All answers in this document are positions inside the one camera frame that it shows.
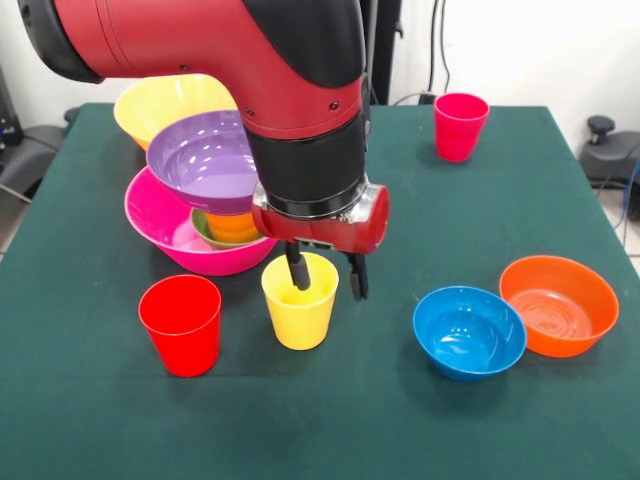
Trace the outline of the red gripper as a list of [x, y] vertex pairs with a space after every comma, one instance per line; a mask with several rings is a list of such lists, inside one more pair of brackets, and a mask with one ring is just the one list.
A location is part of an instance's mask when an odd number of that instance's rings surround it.
[[291, 218], [277, 212], [267, 201], [260, 183], [252, 200], [257, 229], [265, 236], [288, 241], [285, 255], [292, 283], [307, 290], [311, 281], [297, 242], [328, 246], [346, 253], [350, 266], [349, 283], [355, 300], [366, 300], [369, 283], [366, 258], [382, 243], [390, 216], [390, 194], [383, 185], [366, 183], [361, 197], [341, 213], [325, 218]]

